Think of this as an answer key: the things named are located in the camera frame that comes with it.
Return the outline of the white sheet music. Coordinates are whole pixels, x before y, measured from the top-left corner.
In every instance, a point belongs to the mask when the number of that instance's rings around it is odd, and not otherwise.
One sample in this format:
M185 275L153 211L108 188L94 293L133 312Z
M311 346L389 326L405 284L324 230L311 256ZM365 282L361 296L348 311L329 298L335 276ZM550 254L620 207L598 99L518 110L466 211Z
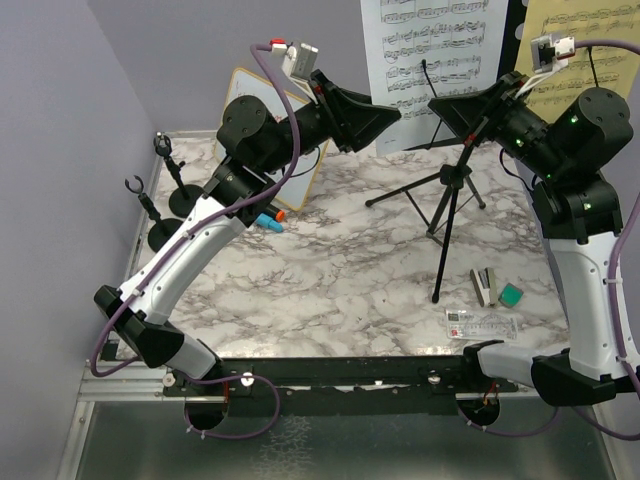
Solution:
M368 0L360 7L372 101L401 114L377 138L378 153L455 139L428 103L495 82L507 2Z

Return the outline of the black microphone orange tip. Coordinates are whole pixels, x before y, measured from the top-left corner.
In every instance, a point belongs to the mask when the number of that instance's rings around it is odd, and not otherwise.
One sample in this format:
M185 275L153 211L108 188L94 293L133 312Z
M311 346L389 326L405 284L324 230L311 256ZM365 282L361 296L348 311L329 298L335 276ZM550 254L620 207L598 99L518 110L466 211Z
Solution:
M283 210L273 205L269 205L265 209L265 213L277 222L283 222L284 219L286 218L286 213Z

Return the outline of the blue-headed microphone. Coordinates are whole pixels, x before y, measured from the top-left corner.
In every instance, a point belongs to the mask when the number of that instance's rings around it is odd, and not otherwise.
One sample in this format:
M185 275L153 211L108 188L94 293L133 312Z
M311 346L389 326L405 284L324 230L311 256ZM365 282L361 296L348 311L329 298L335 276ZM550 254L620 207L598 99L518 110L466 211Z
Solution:
M283 226L281 225L280 222L278 222L276 219L264 213L260 214L256 218L255 223L260 227L269 229L276 233L281 233L283 231Z

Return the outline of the black microphone stand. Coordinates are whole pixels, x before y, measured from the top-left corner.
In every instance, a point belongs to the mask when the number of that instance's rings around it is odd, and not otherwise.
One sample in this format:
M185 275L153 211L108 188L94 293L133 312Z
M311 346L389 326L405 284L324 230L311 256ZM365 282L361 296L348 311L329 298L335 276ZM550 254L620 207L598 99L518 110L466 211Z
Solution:
M154 202L144 191L144 183L138 176L134 176L138 185L132 187L128 179L124 180L125 188L135 194L143 210L147 213L152 226L147 234L147 243L154 253L157 253L166 242L178 231L182 221L176 218L163 218Z
M176 189L169 197L169 209L179 218L187 218L196 201L203 194L203 189L195 184L185 184L181 177L181 170L185 162L176 163L172 157L172 142L163 132L157 132L153 139L155 153L162 158L167 171L176 183Z

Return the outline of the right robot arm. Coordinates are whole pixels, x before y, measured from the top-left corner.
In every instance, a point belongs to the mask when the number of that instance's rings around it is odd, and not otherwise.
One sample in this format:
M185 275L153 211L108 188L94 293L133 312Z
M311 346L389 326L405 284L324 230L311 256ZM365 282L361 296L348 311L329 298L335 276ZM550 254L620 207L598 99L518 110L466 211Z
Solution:
M591 87L547 123L526 105L525 82L511 72L486 90L429 106L466 152L493 141L538 177L532 205L561 279L569 345L549 355L486 343L460 365L459 378L472 391L503 378L555 407L595 405L639 387L619 266L629 221L601 172L633 138L630 110L614 91Z

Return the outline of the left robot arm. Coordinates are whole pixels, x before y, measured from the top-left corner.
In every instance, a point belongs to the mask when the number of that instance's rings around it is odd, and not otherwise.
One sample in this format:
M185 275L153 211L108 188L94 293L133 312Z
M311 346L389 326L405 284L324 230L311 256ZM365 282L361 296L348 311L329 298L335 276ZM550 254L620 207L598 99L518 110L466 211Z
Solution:
M310 83L313 100L282 119L256 96L231 101L217 133L226 156L187 218L139 272L118 287L101 286L94 296L111 328L148 367L181 372L199 394L220 385L220 359L170 324L183 293L273 201L273 174L328 140L342 152L358 152L401 117L398 109L342 89L319 70Z

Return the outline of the yellow-framed whiteboard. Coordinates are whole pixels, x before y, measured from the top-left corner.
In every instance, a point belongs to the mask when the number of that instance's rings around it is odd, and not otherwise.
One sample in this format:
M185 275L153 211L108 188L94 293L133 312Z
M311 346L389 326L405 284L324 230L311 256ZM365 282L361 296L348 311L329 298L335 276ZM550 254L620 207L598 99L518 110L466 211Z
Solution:
M276 120L286 116L286 110L271 83L249 70L238 67L232 75L224 106L243 95L253 95L263 101ZM301 210L311 192L317 171L329 146L326 140L305 155L301 155L296 169L276 196L276 201L290 211Z

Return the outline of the grey stapler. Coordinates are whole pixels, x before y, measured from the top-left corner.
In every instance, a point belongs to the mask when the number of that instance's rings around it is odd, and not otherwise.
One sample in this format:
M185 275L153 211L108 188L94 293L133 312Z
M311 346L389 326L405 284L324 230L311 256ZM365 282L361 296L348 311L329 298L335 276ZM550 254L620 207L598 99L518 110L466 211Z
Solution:
M471 269L470 278L480 306L495 307L498 303L498 292L494 269Z

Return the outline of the green eraser block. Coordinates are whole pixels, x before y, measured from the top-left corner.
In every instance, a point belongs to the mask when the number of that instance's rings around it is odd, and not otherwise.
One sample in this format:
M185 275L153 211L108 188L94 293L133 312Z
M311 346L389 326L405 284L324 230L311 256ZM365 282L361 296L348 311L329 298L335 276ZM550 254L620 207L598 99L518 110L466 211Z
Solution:
M523 298L522 289L512 283L507 283L499 295L499 302L507 307L514 308Z

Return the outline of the clear ruler set packet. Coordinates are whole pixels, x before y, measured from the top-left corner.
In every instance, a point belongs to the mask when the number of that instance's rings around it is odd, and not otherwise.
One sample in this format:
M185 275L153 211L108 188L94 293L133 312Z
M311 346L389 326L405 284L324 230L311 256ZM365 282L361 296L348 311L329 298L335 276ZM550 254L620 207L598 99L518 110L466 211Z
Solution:
M451 339L515 341L518 336L516 319L494 311L448 309L445 320Z

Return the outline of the black mounting rail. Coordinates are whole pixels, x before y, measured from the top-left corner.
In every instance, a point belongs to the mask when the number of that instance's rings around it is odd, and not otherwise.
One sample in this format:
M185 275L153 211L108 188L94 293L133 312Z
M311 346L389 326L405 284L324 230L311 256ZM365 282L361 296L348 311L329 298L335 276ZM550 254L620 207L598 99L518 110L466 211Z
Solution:
M482 374L468 353L226 359L215 377L218 384L203 385L176 374L163 394L235 417L454 415L458 396L480 400L492 388L517 389Z

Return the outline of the aluminium frame rail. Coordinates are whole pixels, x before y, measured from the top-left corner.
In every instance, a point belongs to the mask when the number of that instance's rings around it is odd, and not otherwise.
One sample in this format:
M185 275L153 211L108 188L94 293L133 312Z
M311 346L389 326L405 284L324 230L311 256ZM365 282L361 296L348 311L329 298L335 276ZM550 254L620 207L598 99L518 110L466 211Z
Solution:
M78 400L84 402L161 401L164 386L157 378L98 378L83 380Z

